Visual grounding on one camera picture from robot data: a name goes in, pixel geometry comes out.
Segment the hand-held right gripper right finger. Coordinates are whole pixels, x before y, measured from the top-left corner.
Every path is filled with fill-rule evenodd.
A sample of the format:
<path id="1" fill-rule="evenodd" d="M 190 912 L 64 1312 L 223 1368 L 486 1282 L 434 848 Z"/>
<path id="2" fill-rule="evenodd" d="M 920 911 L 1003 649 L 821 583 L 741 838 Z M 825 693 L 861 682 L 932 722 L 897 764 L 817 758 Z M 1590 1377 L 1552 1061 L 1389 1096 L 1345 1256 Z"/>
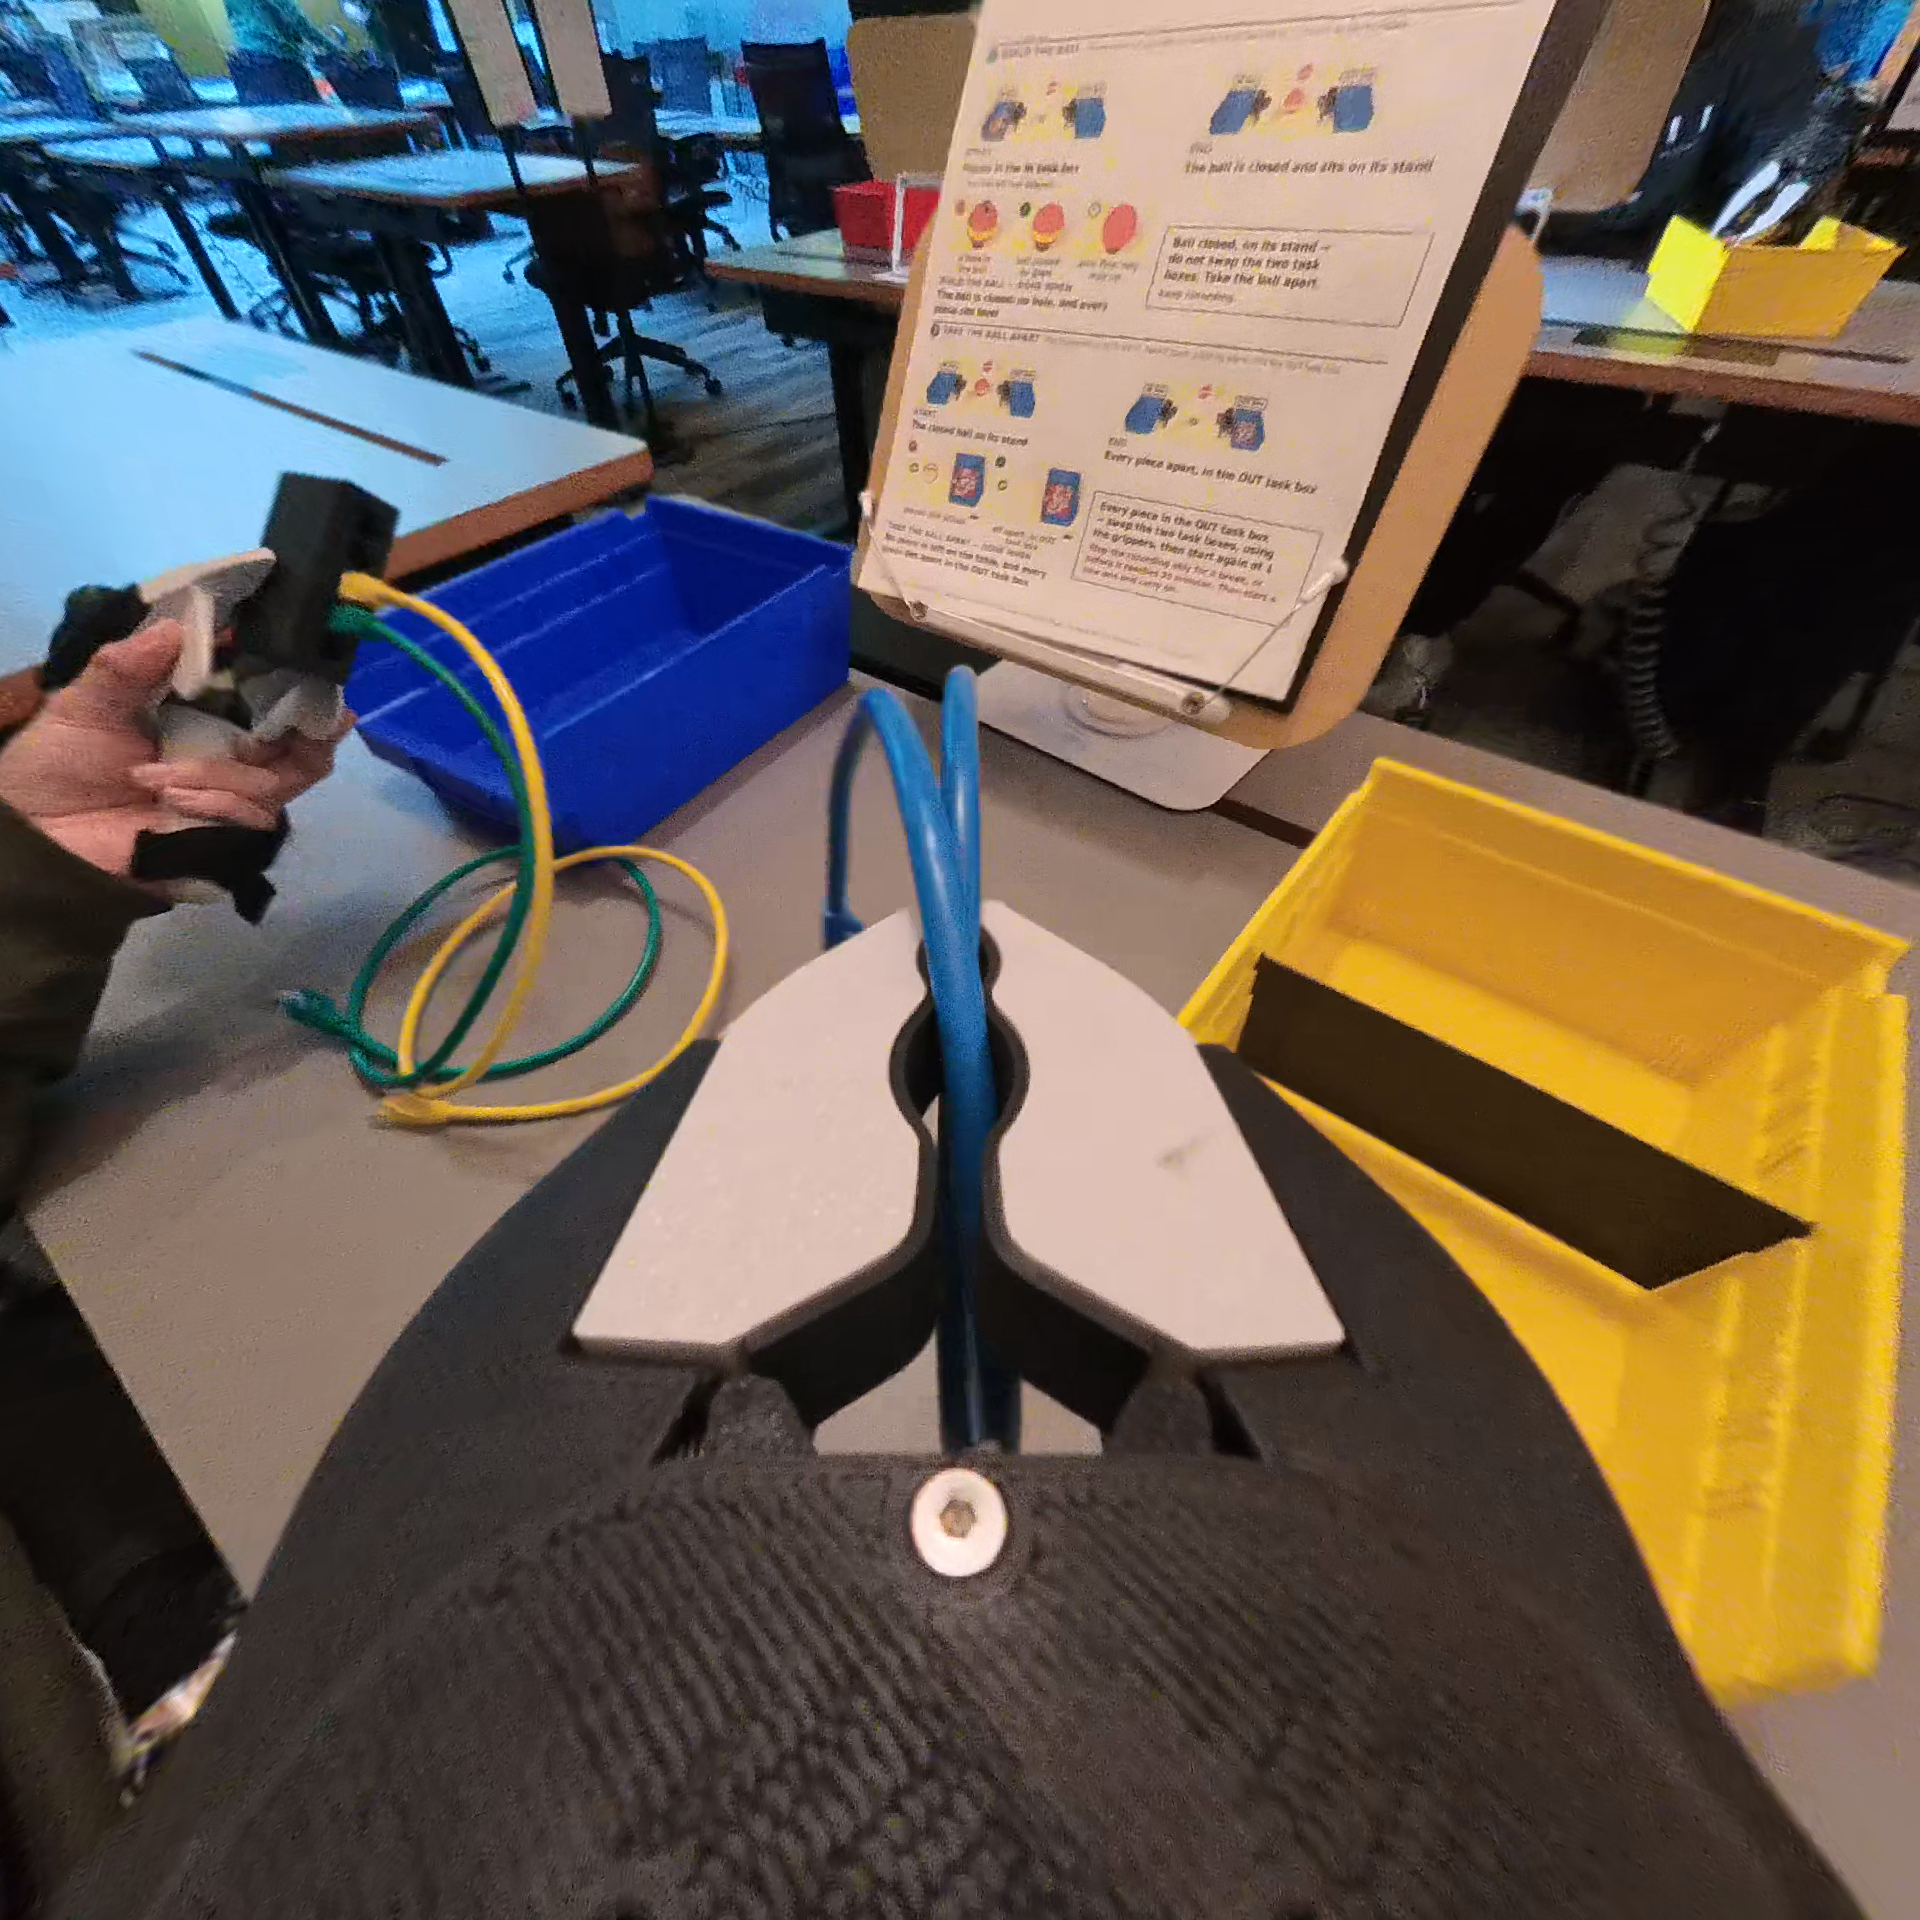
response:
<path id="1" fill-rule="evenodd" d="M 1006 1053 L 980 1168 L 989 1354 L 1116 1428 L 1155 1375 L 1338 1353 L 1332 1299 L 1191 1033 L 998 901 L 980 935 Z"/>

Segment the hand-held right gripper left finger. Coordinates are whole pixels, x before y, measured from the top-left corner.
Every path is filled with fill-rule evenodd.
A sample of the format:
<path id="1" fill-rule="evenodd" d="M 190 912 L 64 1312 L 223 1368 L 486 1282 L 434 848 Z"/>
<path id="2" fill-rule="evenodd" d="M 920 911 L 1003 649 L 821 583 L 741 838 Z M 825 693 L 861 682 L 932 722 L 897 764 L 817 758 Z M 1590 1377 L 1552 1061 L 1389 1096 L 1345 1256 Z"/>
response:
<path id="1" fill-rule="evenodd" d="M 934 1340 L 946 1246 L 920 957 L 895 912 L 727 1028 L 572 1323 L 578 1348 L 772 1380 L 819 1428 Z"/>

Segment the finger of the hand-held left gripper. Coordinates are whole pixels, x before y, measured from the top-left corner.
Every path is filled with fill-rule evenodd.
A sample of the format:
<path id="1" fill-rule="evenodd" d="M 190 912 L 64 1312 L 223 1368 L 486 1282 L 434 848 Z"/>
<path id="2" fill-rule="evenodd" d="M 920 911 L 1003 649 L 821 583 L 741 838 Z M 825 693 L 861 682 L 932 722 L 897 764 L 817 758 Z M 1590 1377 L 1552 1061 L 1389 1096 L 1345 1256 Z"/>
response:
<path id="1" fill-rule="evenodd" d="M 210 655 L 253 595 L 276 570 L 276 554 L 256 547 L 208 560 L 184 563 L 142 583 L 142 602 L 181 630 L 182 655 Z"/>
<path id="2" fill-rule="evenodd" d="M 345 686 L 310 669 L 242 661 L 241 704 L 248 717 L 246 734 L 256 744 L 295 737 L 336 744 L 353 729 Z"/>

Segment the black network switch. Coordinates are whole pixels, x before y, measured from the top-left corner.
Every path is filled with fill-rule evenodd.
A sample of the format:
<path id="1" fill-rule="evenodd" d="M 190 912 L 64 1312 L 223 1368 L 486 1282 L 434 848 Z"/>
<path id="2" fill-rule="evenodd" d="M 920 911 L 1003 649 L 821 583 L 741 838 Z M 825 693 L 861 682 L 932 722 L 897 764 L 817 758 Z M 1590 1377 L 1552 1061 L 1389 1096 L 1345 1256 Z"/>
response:
<path id="1" fill-rule="evenodd" d="M 231 623 L 234 671 L 283 671 L 342 689 L 358 642 L 333 629 L 341 583 L 353 573 L 384 575 L 398 520 L 397 505 L 354 482 L 283 475 L 260 535 L 274 564 Z"/>

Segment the person's left forearm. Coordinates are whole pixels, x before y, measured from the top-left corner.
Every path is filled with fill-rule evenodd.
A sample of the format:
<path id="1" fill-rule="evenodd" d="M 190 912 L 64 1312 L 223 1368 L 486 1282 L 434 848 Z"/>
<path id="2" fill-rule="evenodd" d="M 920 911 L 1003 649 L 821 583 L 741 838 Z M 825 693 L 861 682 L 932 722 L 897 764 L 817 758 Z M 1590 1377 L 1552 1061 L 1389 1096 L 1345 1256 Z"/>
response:
<path id="1" fill-rule="evenodd" d="M 18 1211 L 37 1104 L 77 1067 L 131 931 L 170 908 L 2 807 L 2 1220 Z"/>

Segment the person's left hand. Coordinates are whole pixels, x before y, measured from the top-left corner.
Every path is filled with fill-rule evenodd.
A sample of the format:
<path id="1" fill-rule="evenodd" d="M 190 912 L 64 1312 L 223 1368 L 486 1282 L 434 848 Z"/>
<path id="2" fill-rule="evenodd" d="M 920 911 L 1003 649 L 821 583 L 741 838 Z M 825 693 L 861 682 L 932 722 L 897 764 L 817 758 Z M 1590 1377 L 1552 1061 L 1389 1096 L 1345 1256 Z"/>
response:
<path id="1" fill-rule="evenodd" d="M 354 729 L 295 733 L 233 757 L 167 761 L 150 733 L 181 663 L 176 620 L 153 620 L 101 649 L 4 746 L 2 803 L 79 861 L 127 881 L 145 834 L 193 826 L 273 833 L 323 783 Z"/>

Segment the white office table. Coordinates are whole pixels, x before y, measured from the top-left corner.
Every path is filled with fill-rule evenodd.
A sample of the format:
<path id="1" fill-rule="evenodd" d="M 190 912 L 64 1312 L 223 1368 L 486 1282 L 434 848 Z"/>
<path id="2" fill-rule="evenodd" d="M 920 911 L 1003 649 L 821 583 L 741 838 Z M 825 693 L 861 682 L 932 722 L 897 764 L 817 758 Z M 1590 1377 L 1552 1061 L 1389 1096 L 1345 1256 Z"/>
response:
<path id="1" fill-rule="evenodd" d="M 214 318 L 2 353 L 2 669 L 45 659 L 68 592 L 263 543 L 287 473 L 397 511 L 388 577 L 430 584 L 616 507 L 644 441 Z"/>

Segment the blue plastic bin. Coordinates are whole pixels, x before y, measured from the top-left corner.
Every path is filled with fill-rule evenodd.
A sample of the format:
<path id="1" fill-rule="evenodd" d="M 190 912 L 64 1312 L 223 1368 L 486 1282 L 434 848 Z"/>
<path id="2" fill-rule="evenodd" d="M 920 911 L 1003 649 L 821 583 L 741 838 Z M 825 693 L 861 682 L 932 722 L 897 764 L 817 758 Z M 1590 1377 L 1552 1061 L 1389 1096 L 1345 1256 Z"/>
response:
<path id="1" fill-rule="evenodd" d="M 682 497 L 424 588 L 492 655 L 560 852 L 635 845 L 837 694 L 852 549 Z"/>

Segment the black divider panel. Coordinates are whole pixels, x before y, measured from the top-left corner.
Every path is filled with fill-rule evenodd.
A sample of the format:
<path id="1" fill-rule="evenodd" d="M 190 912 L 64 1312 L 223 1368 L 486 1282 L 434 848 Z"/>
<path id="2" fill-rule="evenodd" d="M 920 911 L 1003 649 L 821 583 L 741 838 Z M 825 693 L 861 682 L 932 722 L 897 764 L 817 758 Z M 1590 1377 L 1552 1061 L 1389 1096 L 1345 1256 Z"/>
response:
<path id="1" fill-rule="evenodd" d="M 1809 1220 L 1269 957 L 1237 1054 L 1644 1291 L 1814 1236 Z"/>

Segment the white board stand base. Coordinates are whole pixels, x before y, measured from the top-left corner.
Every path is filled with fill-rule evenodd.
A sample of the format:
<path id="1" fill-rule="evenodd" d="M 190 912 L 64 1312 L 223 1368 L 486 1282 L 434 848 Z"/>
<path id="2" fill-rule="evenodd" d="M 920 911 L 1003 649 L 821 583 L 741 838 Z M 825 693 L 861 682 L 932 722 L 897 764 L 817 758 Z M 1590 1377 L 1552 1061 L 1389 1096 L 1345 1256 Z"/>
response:
<path id="1" fill-rule="evenodd" d="M 1269 754 L 1113 693 L 1003 661 L 976 678 L 985 729 L 1171 812 L 1217 807 Z"/>

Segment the yellow plastic bin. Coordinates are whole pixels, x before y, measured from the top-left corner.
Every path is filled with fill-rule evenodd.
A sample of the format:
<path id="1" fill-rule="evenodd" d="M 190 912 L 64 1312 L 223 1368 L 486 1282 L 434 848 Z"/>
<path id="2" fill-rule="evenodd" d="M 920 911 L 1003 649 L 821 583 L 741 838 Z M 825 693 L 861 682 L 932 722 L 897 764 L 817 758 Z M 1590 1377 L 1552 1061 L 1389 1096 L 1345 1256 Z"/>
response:
<path id="1" fill-rule="evenodd" d="M 1644 300 L 1691 334 L 1828 342 L 1904 252 L 1837 217 L 1819 219 L 1796 245 L 1728 242 L 1673 219 L 1647 266 Z"/>
<path id="2" fill-rule="evenodd" d="M 1261 957 L 1814 1226 L 1626 1282 L 1250 1068 Z M 1679 854 L 1378 761 L 1182 1015 L 1483 1554 L 1542 1545 L 1582 1446 L 1708 1692 L 1873 1673 L 1899 1450 L 1909 944 Z"/>

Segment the black office chair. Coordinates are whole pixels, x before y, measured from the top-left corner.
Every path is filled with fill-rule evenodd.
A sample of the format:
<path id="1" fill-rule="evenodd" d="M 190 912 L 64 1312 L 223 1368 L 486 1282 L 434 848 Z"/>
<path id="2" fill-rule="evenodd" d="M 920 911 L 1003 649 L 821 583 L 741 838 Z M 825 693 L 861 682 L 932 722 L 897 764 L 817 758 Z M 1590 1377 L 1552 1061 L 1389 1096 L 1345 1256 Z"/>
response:
<path id="1" fill-rule="evenodd" d="M 761 124 L 772 237 L 837 228 L 837 192 L 874 172 L 845 120 L 828 43 L 747 40 L 741 68 Z"/>
<path id="2" fill-rule="evenodd" d="M 710 398 L 721 379 L 686 348 L 638 324 L 658 302 L 704 288 L 712 146 L 660 130 L 647 54 L 602 54 L 611 115 L 574 143 L 582 175 L 571 192 L 539 196 L 529 282 L 558 326 L 566 368 L 556 395 L 569 413 L 605 428 L 660 436 L 650 366 L 682 372 Z"/>

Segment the red plastic bin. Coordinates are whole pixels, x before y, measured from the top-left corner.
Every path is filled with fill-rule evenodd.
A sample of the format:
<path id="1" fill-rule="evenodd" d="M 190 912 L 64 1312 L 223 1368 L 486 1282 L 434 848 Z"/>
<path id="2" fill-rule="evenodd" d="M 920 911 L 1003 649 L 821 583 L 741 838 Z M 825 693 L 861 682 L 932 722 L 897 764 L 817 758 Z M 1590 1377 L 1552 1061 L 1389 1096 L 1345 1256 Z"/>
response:
<path id="1" fill-rule="evenodd" d="M 830 190 L 830 204 L 842 254 L 901 288 L 939 240 L 953 242 L 962 258 L 980 251 L 971 204 L 951 198 L 932 177 L 838 184 Z"/>

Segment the person's body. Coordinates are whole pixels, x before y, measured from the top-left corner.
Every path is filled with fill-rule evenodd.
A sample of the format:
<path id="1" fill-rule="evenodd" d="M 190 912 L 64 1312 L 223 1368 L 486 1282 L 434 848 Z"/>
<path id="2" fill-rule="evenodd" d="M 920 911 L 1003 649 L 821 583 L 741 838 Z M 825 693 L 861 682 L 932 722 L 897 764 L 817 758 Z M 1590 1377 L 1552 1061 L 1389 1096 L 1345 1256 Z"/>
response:
<path id="1" fill-rule="evenodd" d="M 84 1314 L 2 1234 L 2 1913 L 39 1917 L 145 1788 L 245 1599 Z"/>

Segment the instruction sheet board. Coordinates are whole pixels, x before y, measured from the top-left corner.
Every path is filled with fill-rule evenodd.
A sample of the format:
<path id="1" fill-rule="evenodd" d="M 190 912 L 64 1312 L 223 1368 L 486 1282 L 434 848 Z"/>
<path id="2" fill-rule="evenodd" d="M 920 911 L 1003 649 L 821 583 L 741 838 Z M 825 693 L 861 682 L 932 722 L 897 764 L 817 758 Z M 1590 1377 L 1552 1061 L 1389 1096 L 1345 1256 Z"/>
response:
<path id="1" fill-rule="evenodd" d="M 854 583 L 1164 725 L 1302 698 L 1606 5 L 980 5 Z"/>

